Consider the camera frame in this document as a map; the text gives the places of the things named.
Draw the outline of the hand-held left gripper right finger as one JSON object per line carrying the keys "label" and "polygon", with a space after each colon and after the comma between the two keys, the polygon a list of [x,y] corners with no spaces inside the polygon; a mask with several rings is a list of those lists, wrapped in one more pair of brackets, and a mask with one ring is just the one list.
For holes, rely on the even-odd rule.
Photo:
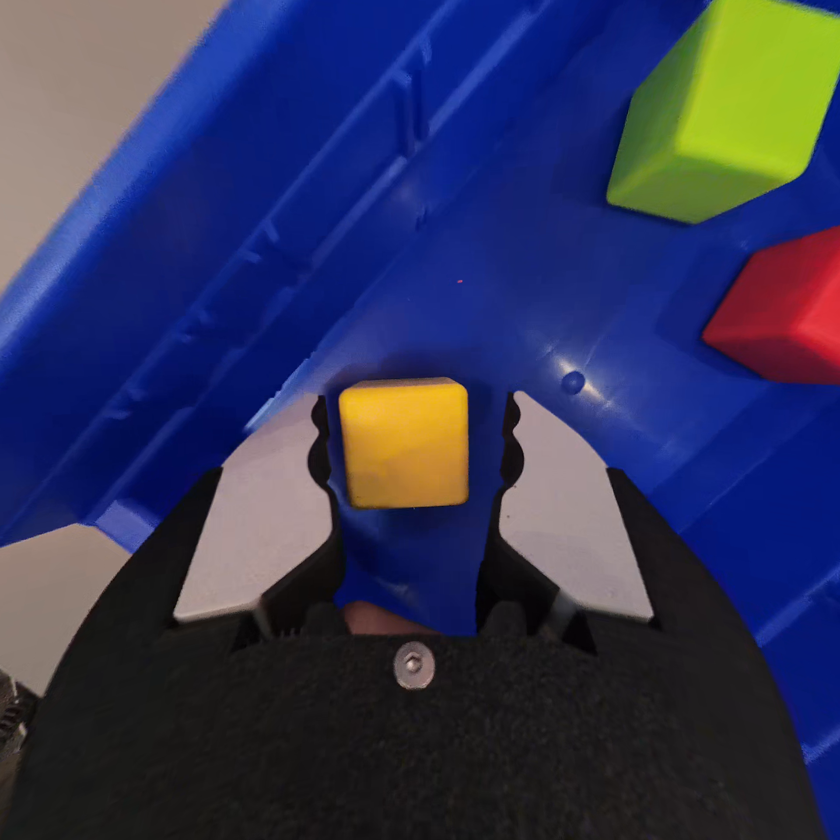
{"label": "hand-held left gripper right finger", "polygon": [[479,635],[589,637],[655,626],[606,463],[525,392],[507,395],[500,487],[476,583]]}

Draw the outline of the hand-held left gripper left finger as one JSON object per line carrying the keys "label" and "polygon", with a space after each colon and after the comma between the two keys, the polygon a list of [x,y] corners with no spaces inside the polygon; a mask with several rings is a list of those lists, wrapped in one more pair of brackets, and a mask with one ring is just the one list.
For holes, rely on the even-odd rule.
{"label": "hand-held left gripper left finger", "polygon": [[302,630],[345,574],[338,500],[329,486],[326,399],[305,394],[224,462],[174,619],[255,618],[264,635]]}

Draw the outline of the yellow cube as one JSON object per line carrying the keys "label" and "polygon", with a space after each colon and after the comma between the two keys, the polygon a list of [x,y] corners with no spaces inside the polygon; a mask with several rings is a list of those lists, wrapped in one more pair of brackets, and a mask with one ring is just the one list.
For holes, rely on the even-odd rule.
{"label": "yellow cube", "polygon": [[359,510],[469,498],[466,388],[447,377],[363,381],[339,395],[346,491]]}

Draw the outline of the red cube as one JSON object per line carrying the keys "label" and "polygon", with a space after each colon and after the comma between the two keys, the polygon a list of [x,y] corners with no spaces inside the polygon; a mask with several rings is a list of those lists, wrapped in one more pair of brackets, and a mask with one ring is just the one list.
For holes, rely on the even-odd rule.
{"label": "red cube", "polygon": [[753,254],[701,337],[765,380],[839,385],[839,226]]}

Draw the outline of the blue plastic bin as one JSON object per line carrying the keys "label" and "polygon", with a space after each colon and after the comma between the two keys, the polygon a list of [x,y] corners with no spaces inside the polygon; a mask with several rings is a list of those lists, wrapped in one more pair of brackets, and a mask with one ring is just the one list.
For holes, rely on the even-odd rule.
{"label": "blue plastic bin", "polygon": [[838,224],[805,172],[696,226],[606,202],[629,102],[707,2],[234,2],[2,299],[2,545],[136,549],[281,393],[449,376],[470,497],[351,513],[348,595],[473,631],[521,389],[623,469],[767,656],[838,796],[838,388],[700,331],[752,252]]}

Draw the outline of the green cube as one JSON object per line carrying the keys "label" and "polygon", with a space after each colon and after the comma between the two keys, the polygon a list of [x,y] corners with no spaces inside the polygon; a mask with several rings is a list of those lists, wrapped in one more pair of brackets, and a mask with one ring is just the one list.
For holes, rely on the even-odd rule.
{"label": "green cube", "polygon": [[715,1],[636,89],[606,201],[698,224],[809,165],[839,72],[839,18]]}

